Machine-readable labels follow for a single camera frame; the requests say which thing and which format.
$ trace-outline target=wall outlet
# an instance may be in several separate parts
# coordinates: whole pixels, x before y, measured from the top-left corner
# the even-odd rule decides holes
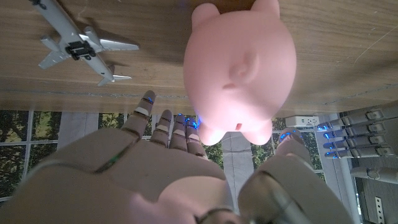
[[[319,117],[317,116],[293,116],[286,118],[287,127],[314,127],[319,124]]]

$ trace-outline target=gray robotic hand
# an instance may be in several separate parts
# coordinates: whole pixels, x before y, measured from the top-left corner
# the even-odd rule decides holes
[[[100,129],[41,162],[0,210],[2,223],[352,223],[295,129],[245,183],[234,213],[194,121],[179,114],[168,145],[166,110],[141,139],[154,100],[148,91],[121,129]]]

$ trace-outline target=window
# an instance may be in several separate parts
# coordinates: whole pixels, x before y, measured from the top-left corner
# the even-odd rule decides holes
[[[99,128],[121,128],[124,124],[124,122],[127,120],[127,118],[130,116],[130,114],[121,114],[121,113],[100,113],[98,116],[98,129]],[[194,119],[196,122],[198,121],[198,118],[196,115],[185,115],[186,118],[191,118]],[[143,139],[150,139],[152,136],[152,127],[155,127],[158,121],[153,121],[152,116],[149,118],[147,127],[144,131],[144,136],[142,137]],[[215,144],[214,146],[205,146],[202,145],[203,148],[205,148],[205,151],[207,153],[207,156],[209,160],[217,163],[222,169],[224,168],[223,166],[223,150],[221,148],[221,142]]]
[[[275,154],[279,144],[279,135],[286,128],[285,118],[275,118],[272,120],[272,137],[263,146],[251,144],[252,159],[254,169],[257,169],[264,161]],[[312,167],[314,172],[325,180],[325,174],[322,169],[322,163],[317,146],[317,139],[312,127],[298,128],[303,136],[305,146],[310,152]]]
[[[61,112],[0,111],[0,203],[43,158],[57,150]]]
[[[223,149],[221,147],[221,141],[212,146],[205,146],[204,144],[202,144],[202,146],[206,151],[207,158],[209,158],[210,161],[217,163],[221,169],[224,169]]]

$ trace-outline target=window frame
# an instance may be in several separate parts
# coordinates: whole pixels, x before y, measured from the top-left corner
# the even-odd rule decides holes
[[[33,132],[33,117],[34,117],[35,110],[29,110],[28,113],[28,120],[27,120],[27,133],[26,133],[26,141],[19,141],[19,142],[0,142],[0,146],[25,146],[25,159],[24,159],[24,171],[22,173],[23,181],[27,176],[27,171],[29,168],[29,158],[30,158],[30,150],[32,145],[35,144],[58,144],[57,140],[39,140],[33,141],[32,140],[32,132]],[[4,202],[10,200],[12,196],[8,197],[1,197],[0,202]]]

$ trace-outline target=wood grain surface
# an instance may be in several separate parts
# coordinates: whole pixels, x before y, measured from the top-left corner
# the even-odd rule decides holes
[[[127,112],[146,90],[158,94],[154,112],[192,114],[182,65],[190,15],[212,2],[221,13],[254,2],[222,0],[62,0],[80,29],[102,38],[137,42],[140,51],[104,52],[116,73],[132,80],[98,87],[84,62],[66,60],[47,70],[50,52],[39,40],[58,34],[28,0],[3,0],[0,8],[0,110]],[[280,0],[291,31],[297,76],[277,116],[347,111],[398,100],[398,1]]]

